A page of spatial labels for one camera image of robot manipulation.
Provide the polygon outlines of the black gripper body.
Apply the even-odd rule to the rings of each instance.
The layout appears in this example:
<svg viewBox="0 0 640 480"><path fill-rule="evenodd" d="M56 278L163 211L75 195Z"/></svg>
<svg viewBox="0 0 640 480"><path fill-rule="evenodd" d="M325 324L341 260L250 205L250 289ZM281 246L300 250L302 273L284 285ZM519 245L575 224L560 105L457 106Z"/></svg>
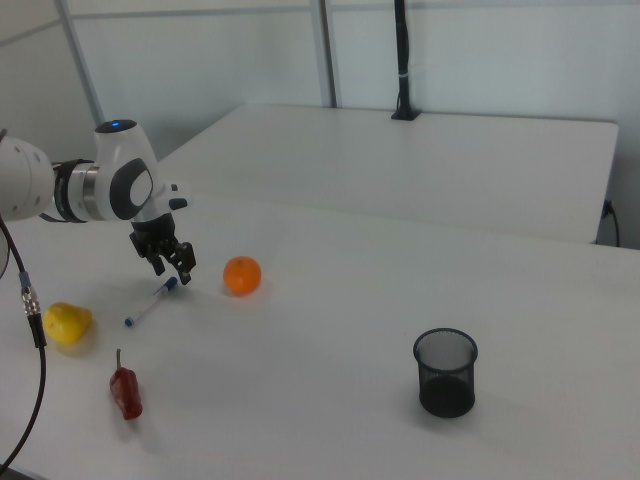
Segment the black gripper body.
<svg viewBox="0 0 640 480"><path fill-rule="evenodd" d="M165 213L148 221L132 222L130 239L137 254L151 261L163 256L167 261L191 261L193 247L188 242L179 242L172 213Z"/></svg>

